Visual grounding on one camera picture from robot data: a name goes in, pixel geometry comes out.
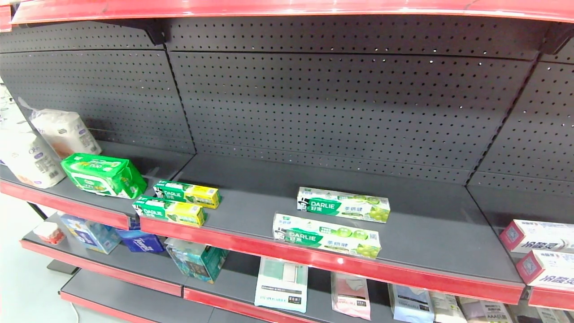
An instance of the teal box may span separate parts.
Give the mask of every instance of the teal box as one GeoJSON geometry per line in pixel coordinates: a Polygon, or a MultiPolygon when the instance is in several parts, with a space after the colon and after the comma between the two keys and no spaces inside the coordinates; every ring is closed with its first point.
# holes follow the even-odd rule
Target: teal box
{"type": "Polygon", "coordinates": [[[109,225],[59,213],[68,230],[87,249],[109,254],[122,239],[109,225]]]}
{"type": "Polygon", "coordinates": [[[204,282],[214,283],[229,250],[168,238],[166,249],[180,271],[204,282]]]}

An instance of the green toothpaste box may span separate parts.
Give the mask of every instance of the green toothpaste box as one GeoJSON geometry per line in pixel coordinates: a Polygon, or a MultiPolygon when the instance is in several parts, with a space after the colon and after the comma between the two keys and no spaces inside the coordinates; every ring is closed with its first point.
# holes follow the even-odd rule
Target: green toothpaste box
{"type": "Polygon", "coordinates": [[[381,250],[379,233],[276,213],[273,237],[288,243],[329,250],[346,255],[377,258],[381,250]]]}
{"type": "Polygon", "coordinates": [[[299,187],[297,210],[386,223],[391,207],[384,197],[299,187]]]}
{"type": "Polygon", "coordinates": [[[70,180],[87,192],[132,199],[148,186],[128,159],[74,153],[61,164],[70,180]]]}
{"type": "Polygon", "coordinates": [[[140,196],[133,207],[140,217],[156,218],[190,226],[202,226],[205,214],[200,205],[140,196]]]}

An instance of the white floor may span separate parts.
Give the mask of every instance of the white floor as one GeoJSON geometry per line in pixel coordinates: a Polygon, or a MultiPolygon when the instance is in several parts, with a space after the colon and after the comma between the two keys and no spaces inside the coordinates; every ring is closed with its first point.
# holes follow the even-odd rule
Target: white floor
{"type": "MultiPolygon", "coordinates": [[[[0,322],[74,323],[76,314],[58,291],[70,275],[46,269],[52,259],[20,247],[19,240],[42,220],[19,199],[0,194],[0,322]]],[[[122,320],[76,307],[81,323],[119,323],[122,320]]]]}

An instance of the red and white toothpaste box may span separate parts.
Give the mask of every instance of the red and white toothpaste box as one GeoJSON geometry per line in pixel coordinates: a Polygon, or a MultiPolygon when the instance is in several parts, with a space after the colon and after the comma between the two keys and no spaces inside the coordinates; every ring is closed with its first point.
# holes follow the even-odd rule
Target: red and white toothpaste box
{"type": "Polygon", "coordinates": [[[574,253],[574,224],[513,220],[501,233],[501,240],[512,252],[537,249],[574,253]]]}
{"type": "Polygon", "coordinates": [[[574,254],[532,250],[516,269],[528,286],[574,291],[574,254]]]}

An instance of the blue box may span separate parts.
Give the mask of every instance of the blue box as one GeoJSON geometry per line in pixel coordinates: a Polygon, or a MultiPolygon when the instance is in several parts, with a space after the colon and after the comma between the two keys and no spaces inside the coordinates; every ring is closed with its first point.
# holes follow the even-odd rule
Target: blue box
{"type": "Polygon", "coordinates": [[[142,230],[115,230],[132,252],[163,252],[161,240],[154,234],[142,230]]]}
{"type": "Polygon", "coordinates": [[[76,239],[87,249],[103,252],[108,255],[121,241],[115,229],[109,225],[64,213],[60,214],[60,219],[76,239]]]}

